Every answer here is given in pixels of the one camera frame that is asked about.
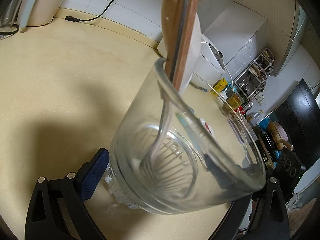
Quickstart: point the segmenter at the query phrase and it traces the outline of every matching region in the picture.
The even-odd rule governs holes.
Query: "electric kettle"
[[[51,23],[63,0],[22,0],[17,24],[21,29],[27,26],[41,26]]]

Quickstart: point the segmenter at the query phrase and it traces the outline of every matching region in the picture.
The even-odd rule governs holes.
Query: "power cord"
[[[319,82],[317,85],[315,85],[313,88],[310,88],[310,90],[314,89],[314,88],[317,87],[318,85],[320,85],[320,82]]]
[[[104,11],[103,11],[100,15],[98,15],[98,16],[96,16],[96,17],[94,17],[94,18],[91,18],[91,19],[88,19],[88,20],[80,20],[80,19],[75,18],[75,17],[72,17],[72,16],[66,16],[65,20],[66,20],[66,21],[70,21],[70,22],[88,22],[88,21],[92,21],[92,20],[98,19],[99,17],[101,17],[101,16],[106,12],[106,10],[108,10],[108,8],[109,8],[110,5],[113,3],[113,1],[114,1],[114,0],[111,0],[111,2],[110,2],[110,3],[108,4],[108,6],[104,9]]]
[[[12,27],[17,28],[16,30],[14,30],[13,32],[0,32],[0,35],[13,35],[16,34],[19,30],[19,25],[17,24],[12,24]]]

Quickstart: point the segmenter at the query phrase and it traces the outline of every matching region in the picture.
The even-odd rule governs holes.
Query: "black clamp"
[[[289,240],[287,210],[279,182],[274,177],[267,180],[265,187],[261,191],[236,200],[230,206],[225,217],[209,240],[234,239],[246,213],[250,199],[258,199],[257,206],[253,212],[250,224],[241,239]]]
[[[109,152],[101,148],[77,173],[63,179],[40,177],[30,200],[25,240],[72,240],[58,199],[63,199],[82,240],[106,240],[84,206],[90,199],[109,163]]]

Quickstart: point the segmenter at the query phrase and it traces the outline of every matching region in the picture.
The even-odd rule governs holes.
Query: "white container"
[[[217,82],[222,75],[224,70],[221,68],[219,62],[217,61],[215,55],[213,54],[211,46],[215,47],[214,44],[204,35],[201,34],[201,51],[200,56],[196,62],[194,72],[202,77],[208,84],[212,85]],[[162,39],[157,47],[159,54],[166,58],[167,51],[164,45],[164,40]],[[192,75],[191,82],[198,87],[210,89],[207,84],[205,84],[196,75]]]

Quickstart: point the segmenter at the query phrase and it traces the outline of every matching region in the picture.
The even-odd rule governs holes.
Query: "glass cup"
[[[15,22],[20,3],[21,0],[12,0],[10,4],[4,8],[0,15],[0,32],[9,33],[15,29],[12,28],[12,25]]]
[[[260,190],[263,161],[242,119],[233,110],[225,116],[216,98],[193,87],[183,93],[189,107],[164,63],[156,61],[113,137],[109,192],[129,207],[180,214]]]

